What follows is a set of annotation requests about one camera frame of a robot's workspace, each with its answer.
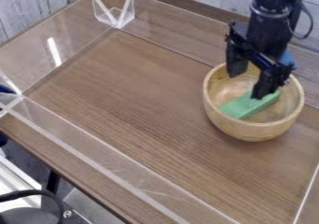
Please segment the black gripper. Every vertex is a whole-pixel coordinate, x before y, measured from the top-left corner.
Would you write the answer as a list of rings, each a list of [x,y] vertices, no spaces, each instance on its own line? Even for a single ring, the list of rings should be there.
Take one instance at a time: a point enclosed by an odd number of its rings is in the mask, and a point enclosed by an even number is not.
[[[232,21],[225,37],[225,63],[229,77],[247,72],[248,62],[260,71],[251,97],[260,100],[275,93],[289,79],[295,67],[288,52],[295,25],[297,6],[284,5],[269,9],[251,3],[251,18],[247,22]]]

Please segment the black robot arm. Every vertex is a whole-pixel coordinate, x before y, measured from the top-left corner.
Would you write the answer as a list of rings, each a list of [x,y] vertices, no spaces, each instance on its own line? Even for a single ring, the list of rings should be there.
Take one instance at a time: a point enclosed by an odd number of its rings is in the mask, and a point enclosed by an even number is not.
[[[225,64],[229,77],[247,72],[248,63],[259,69],[251,97],[261,99],[283,87],[296,68],[288,44],[307,39],[313,19],[303,0],[252,0],[247,22],[232,21],[225,36]]]

